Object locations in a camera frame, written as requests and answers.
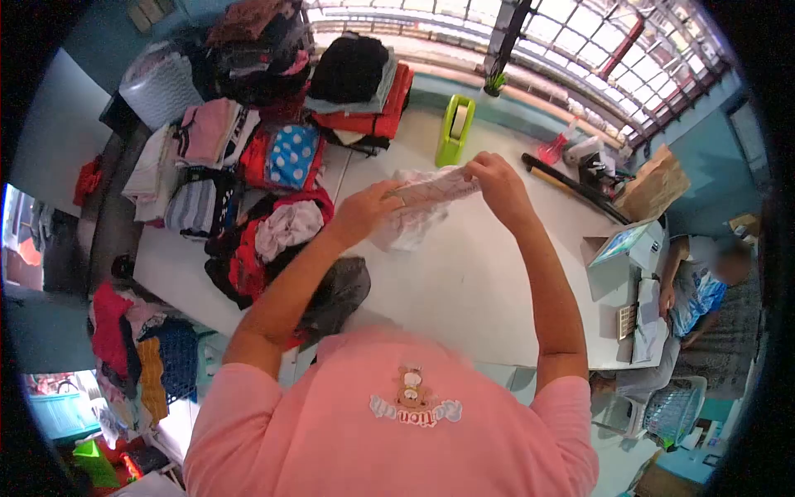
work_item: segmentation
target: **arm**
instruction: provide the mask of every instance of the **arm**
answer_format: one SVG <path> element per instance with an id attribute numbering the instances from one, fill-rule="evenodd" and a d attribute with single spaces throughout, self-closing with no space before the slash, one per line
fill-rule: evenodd
<path id="1" fill-rule="evenodd" d="M 281 354 L 320 280 L 345 250 L 363 240 L 387 213 L 402 206 L 397 197 L 382 200 L 400 186 L 382 181 L 348 197 L 337 216 L 268 285 L 232 336 L 223 363 L 245 363 L 277 379 Z"/>
<path id="2" fill-rule="evenodd" d="M 671 242 L 668 258 L 660 276 L 660 316 L 668 316 L 668 311 L 675 303 L 673 296 L 673 277 L 677 275 L 679 265 L 690 255 L 690 237 L 681 236 Z"/>
<path id="3" fill-rule="evenodd" d="M 495 153 L 481 152 L 467 163 L 480 181 L 483 199 L 516 238 L 533 291 L 538 338 L 536 392 L 563 376 L 588 378 L 585 335 L 577 302 L 563 267 L 516 171 Z"/>
<path id="4" fill-rule="evenodd" d="M 718 315 L 719 311 L 712 311 L 708 313 L 704 318 L 701 319 L 699 323 L 698 329 L 693 330 L 690 332 L 684 340 L 682 340 L 682 348 L 688 348 L 693 345 L 693 342 L 698 340 L 699 336 L 702 336 L 704 333 L 708 332 L 709 330 L 715 327 L 715 324 L 718 322 Z"/>

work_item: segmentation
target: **hand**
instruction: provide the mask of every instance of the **hand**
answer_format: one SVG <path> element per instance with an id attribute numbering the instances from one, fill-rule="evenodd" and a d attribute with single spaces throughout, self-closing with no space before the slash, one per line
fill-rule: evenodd
<path id="1" fill-rule="evenodd" d="M 693 345 L 693 342 L 696 341 L 696 338 L 697 337 L 693 336 L 692 333 L 691 333 L 691 336 L 688 336 L 688 337 L 684 338 L 684 340 L 682 340 L 681 348 L 683 348 L 683 349 L 690 348 L 690 346 Z"/>
<path id="2" fill-rule="evenodd" d="M 502 156 L 481 152 L 465 166 L 467 173 L 478 178 L 483 199 L 489 209 L 514 235 L 535 215 L 527 196 L 527 188 Z"/>
<path id="3" fill-rule="evenodd" d="M 340 251 L 353 247 L 378 226 L 384 215 L 403 207 L 400 197 L 384 198 L 389 191 L 402 185 L 400 181 L 381 181 L 349 196 L 339 206 L 324 232 L 339 244 Z"/>
<path id="4" fill-rule="evenodd" d="M 660 317 L 668 316 L 668 311 L 673 307 L 675 301 L 673 286 L 667 285 L 660 288 Z"/>

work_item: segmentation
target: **small potted plant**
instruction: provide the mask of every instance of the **small potted plant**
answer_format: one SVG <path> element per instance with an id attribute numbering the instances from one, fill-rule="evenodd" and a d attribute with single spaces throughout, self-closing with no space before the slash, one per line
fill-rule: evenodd
<path id="1" fill-rule="evenodd" d="M 498 98 L 502 87 L 505 86 L 505 73 L 492 72 L 486 76 L 486 81 L 483 84 L 483 93 L 493 98 Z"/>

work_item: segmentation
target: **window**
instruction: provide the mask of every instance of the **window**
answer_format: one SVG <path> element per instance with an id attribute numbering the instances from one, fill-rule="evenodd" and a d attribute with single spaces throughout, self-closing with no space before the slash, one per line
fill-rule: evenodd
<path id="1" fill-rule="evenodd" d="M 513 54 L 519 64 L 560 74 L 558 83 L 576 83 L 574 89 L 614 103 L 630 138 L 646 139 L 727 67 L 691 1 L 533 0 Z M 485 52 L 500 6 L 495 0 L 319 0 L 308 13 L 318 33 L 355 27 Z"/>

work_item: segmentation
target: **cartoon bear print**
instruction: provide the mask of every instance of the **cartoon bear print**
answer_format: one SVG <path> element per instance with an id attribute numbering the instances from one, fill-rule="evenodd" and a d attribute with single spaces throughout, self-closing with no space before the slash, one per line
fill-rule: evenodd
<path id="1" fill-rule="evenodd" d="M 400 366 L 397 370 L 400 372 L 400 378 L 395 379 L 398 384 L 397 398 L 395 399 L 397 405 L 408 411 L 428 409 L 432 390 L 421 385 L 422 369 Z"/>

